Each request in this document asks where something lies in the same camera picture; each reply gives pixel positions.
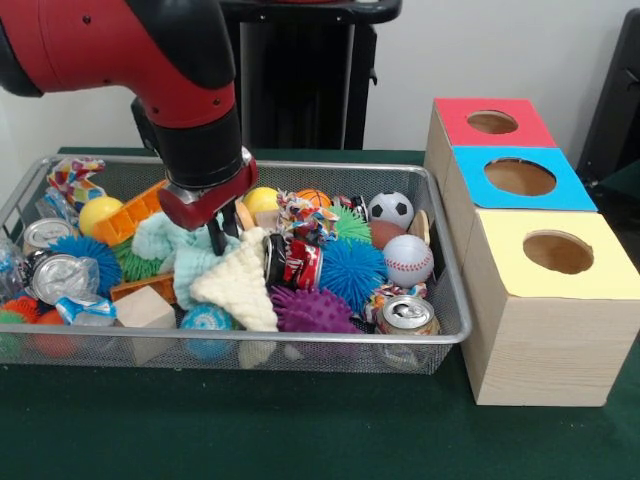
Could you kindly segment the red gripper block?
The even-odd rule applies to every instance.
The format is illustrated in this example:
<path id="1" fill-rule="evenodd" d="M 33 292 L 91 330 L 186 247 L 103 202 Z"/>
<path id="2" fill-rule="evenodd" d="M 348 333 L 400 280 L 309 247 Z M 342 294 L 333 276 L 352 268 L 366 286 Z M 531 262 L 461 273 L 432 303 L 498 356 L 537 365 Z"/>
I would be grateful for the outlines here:
<path id="1" fill-rule="evenodd" d="M 242 147 L 241 153 L 240 170 L 226 182 L 204 190 L 187 190 L 169 182 L 157 194 L 162 210 L 177 226 L 194 231 L 207 224 L 217 256 L 224 254 L 226 235 L 239 237 L 235 202 L 258 180 L 255 157 L 246 147 Z M 223 215 L 223 230 L 216 219 L 219 212 Z"/>

